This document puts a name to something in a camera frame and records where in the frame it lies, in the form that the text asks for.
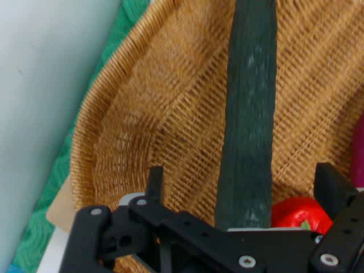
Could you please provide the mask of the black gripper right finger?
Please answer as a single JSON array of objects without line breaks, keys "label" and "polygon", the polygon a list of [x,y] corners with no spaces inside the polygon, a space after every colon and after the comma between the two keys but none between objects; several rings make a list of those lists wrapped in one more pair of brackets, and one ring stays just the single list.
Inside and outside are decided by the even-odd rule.
[{"label": "black gripper right finger", "polygon": [[312,272],[363,272],[363,192],[330,163],[317,164],[313,192],[333,225],[310,257]]}]

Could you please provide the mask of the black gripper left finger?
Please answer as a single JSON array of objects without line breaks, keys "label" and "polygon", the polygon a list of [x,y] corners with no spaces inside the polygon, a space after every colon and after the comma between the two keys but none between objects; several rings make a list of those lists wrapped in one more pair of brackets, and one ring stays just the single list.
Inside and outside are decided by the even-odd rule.
[{"label": "black gripper left finger", "polygon": [[132,256],[151,272],[243,272],[242,246],[189,213],[162,203],[163,168],[152,167],[144,195],[110,210],[80,209],[61,262],[62,272],[113,272]]}]

